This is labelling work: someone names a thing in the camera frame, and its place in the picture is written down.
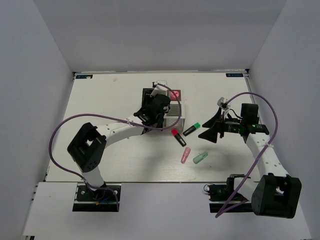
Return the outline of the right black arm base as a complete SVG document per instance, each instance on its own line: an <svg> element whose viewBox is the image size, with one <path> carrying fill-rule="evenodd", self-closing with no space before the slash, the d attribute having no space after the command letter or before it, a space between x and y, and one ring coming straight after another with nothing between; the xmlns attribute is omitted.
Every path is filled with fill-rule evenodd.
<svg viewBox="0 0 320 240"><path fill-rule="evenodd" d="M203 191L208 195L210 213L216 214L225 201L233 192L233 188L227 184L208 183L203 187ZM227 213L252 213L250 202L246 202L238 207L228 210Z"/></svg>

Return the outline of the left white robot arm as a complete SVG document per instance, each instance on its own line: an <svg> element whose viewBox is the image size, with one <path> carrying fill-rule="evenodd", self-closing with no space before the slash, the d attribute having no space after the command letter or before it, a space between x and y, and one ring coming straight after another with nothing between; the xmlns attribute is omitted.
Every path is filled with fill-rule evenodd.
<svg viewBox="0 0 320 240"><path fill-rule="evenodd" d="M94 126L85 123L67 147L67 152L89 183L88 193L99 200L105 196L106 185L99 170L106 147L121 140L140 136L150 131L148 127L161 128L164 115L170 109L170 98L158 94L124 122Z"/></svg>

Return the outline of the pink cap glitter bottle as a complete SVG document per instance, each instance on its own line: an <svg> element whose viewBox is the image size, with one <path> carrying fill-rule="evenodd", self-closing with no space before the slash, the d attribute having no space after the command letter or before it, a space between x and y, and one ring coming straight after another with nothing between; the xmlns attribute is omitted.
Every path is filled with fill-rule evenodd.
<svg viewBox="0 0 320 240"><path fill-rule="evenodd" d="M171 101L180 101L181 100L181 93L179 90L168 91L168 97Z"/></svg>

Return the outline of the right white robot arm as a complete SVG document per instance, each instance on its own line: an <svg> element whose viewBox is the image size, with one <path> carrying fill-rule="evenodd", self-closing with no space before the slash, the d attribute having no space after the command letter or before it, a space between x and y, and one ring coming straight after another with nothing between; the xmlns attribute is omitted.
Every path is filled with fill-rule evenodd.
<svg viewBox="0 0 320 240"><path fill-rule="evenodd" d="M203 124L206 129L198 135L200 139L216 143L225 133L239 134L253 157L258 159L260 180L246 177L244 174L231 174L225 185L208 184L203 189L210 195L212 202L227 203L228 198L241 203L248 200L257 216L292 219L297 210L302 183L292 177L280 163L274 148L269 143L270 132L259 123L258 105L243 103L240 117L231 117L230 106L220 103L216 114Z"/></svg>

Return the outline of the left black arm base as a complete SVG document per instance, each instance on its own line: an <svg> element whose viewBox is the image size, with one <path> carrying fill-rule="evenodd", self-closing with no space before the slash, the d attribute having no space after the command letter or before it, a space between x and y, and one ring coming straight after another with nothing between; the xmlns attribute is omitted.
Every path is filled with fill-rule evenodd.
<svg viewBox="0 0 320 240"><path fill-rule="evenodd" d="M78 184L73 201L73 212L100 212L112 213L118 212L121 198L121 185L104 185L113 190L116 194L118 203L114 194L109 190L92 190L85 184Z"/></svg>

